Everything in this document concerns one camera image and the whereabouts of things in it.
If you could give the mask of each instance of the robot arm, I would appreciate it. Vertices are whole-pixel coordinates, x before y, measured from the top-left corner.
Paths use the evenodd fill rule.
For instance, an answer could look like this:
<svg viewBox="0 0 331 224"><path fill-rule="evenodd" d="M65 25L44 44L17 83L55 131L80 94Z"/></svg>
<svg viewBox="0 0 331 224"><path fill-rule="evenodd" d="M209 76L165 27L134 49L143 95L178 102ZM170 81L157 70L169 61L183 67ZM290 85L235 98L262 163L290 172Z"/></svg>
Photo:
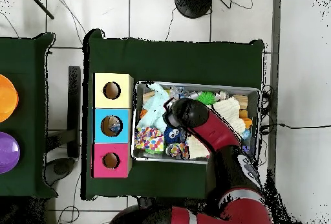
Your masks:
<svg viewBox="0 0 331 224"><path fill-rule="evenodd" d="M216 112L190 98L165 107L165 122L190 132L211 153L216 189L210 199L217 206L217 218L193 214L186 208L151 205L145 209L129 207L109 224L273 224L262 203L259 174L242 154L240 140L230 126Z"/></svg>
<svg viewBox="0 0 331 224"><path fill-rule="evenodd" d="M220 217L226 219L222 224L272 224L263 205L259 174L242 154L240 140L230 125L190 98L181 98L166 109L164 120L168 125L188 131L211 153L216 180L214 201ZM200 215L201 224L213 220Z"/></svg>

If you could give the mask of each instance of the light blue stuffed animal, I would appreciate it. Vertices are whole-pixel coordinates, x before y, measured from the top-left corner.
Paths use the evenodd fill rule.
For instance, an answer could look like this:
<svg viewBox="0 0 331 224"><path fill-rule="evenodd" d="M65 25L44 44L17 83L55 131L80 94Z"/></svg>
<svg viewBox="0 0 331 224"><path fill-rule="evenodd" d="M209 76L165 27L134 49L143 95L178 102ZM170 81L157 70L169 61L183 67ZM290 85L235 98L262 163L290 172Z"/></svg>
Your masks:
<svg viewBox="0 0 331 224"><path fill-rule="evenodd" d="M155 95L152 96L145 103L145 105L143 105L143 108L147 110L147 113L142 117L142 119L140 119L137 127L156 128L161 131L161 133L164 133L167 124L164 122L162 117L166 111L163 105L169 100L169 95L166 90L164 90L162 86L157 83L149 85L149 88L155 91Z"/></svg>

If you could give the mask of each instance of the gray bin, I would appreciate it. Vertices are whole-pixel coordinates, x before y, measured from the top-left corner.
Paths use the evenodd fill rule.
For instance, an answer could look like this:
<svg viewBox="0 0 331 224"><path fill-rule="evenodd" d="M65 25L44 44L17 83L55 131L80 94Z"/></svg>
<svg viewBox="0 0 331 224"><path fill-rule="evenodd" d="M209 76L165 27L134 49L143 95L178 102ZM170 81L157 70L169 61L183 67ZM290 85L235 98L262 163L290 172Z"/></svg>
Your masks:
<svg viewBox="0 0 331 224"><path fill-rule="evenodd" d="M248 117L253 120L253 126L251 129L251 141L248 144L253 153L253 156L258 161L258 146L259 146L259 128L261 125L261 106L262 106L262 94L259 89L256 88L244 88L244 87L230 87L230 86L216 86L216 85L201 85L201 84L180 84L171 82L155 82L160 84L165 90L170 89L171 86L184 87L189 92L209 91L215 93L217 91L226 91L230 97L233 95L246 95L248 96ZM151 155L146 154L142 149L134 148L134 131L139 121L139 112L142 110L142 97L144 93L148 93L150 88L147 87L146 82L139 81L135 85L136 100L134 102L133 111L133 127L132 127L132 141L131 141L131 156L137 161L162 161L162 162L178 162L178 163L199 163L207 164L207 159L198 158L183 160L180 157L170 157L165 152L163 155Z"/></svg>

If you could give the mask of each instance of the pink block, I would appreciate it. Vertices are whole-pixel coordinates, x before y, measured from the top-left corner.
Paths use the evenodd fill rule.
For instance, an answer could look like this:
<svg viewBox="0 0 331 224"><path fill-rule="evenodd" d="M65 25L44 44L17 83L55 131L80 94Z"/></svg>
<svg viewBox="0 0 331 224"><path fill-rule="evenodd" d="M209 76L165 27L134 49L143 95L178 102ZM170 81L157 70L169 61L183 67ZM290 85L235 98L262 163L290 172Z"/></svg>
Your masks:
<svg viewBox="0 0 331 224"><path fill-rule="evenodd" d="M117 168L110 169L103 165L103 157L108 153L115 153L120 158ZM131 155L129 143L97 143L94 145L92 156L94 177L127 177L131 169Z"/></svg>

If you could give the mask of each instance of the blue block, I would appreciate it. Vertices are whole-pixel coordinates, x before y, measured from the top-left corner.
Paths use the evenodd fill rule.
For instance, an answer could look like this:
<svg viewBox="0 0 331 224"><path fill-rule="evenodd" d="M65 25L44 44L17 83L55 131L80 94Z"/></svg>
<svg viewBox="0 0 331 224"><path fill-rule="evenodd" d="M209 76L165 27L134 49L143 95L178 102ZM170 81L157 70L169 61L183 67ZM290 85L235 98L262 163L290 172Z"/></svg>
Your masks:
<svg viewBox="0 0 331 224"><path fill-rule="evenodd" d="M131 130L130 109L95 109L95 143L129 143L129 131ZM122 121L123 129L115 137L106 136L101 130L101 122L105 117L113 115Z"/></svg>

